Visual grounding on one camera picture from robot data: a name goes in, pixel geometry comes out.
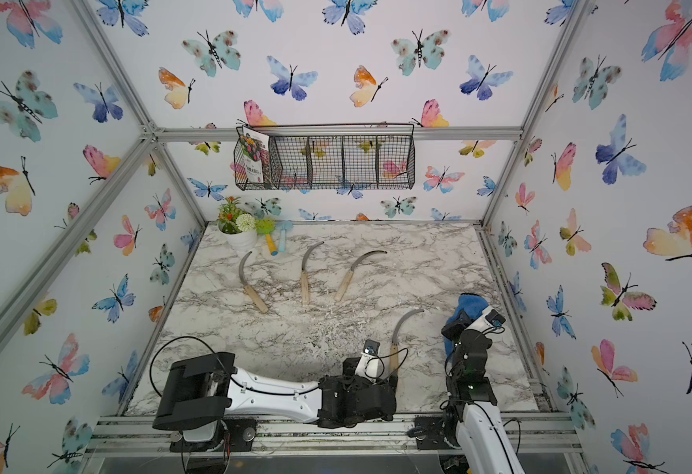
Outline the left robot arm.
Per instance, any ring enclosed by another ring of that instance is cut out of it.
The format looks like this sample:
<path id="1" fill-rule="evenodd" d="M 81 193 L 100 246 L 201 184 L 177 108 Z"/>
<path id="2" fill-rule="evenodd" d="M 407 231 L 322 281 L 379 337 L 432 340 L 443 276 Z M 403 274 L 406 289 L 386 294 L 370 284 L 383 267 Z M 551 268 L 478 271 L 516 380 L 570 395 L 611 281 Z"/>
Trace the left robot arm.
<path id="1" fill-rule="evenodd" d="M 236 367 L 231 353 L 213 353 L 172 364 L 152 427 L 185 433 L 227 415 L 270 415 L 334 430 L 390 421 L 396 412 L 389 381 L 356 373 L 311 382 L 273 379 Z"/>

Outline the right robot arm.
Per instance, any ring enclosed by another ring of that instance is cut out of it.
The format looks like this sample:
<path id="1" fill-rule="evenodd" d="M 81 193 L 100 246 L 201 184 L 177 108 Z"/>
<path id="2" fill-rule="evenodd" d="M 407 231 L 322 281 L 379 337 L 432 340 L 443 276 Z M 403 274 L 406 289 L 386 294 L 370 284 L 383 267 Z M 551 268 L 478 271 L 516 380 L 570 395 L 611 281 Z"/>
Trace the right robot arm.
<path id="1" fill-rule="evenodd" d="M 503 331 L 499 322 L 485 329 L 464 329 L 445 363 L 444 436 L 448 444 L 462 450 L 470 473 L 524 471 L 486 376 L 490 337 Z"/>

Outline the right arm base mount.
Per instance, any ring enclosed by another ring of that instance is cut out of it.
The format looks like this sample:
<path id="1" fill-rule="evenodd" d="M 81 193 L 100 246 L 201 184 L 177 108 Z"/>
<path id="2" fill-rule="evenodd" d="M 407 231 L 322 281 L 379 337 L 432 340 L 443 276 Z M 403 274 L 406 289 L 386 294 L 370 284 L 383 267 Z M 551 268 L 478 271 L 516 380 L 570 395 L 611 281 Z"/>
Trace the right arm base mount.
<path id="1" fill-rule="evenodd" d="M 418 450 L 456 450 L 460 447 L 456 428 L 459 417 L 454 410 L 438 416 L 419 416 L 406 435 L 415 440 Z"/>

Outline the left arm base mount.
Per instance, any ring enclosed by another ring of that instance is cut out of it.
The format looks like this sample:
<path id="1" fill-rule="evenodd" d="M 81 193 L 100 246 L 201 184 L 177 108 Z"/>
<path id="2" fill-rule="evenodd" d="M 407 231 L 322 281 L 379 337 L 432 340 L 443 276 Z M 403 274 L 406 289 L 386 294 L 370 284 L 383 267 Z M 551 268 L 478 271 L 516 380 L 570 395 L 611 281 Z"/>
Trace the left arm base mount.
<path id="1" fill-rule="evenodd" d="M 211 422 L 201 428 L 179 432 L 170 443 L 169 451 L 194 452 L 250 452 L 256 438 L 257 422 L 251 418 L 231 418 Z"/>

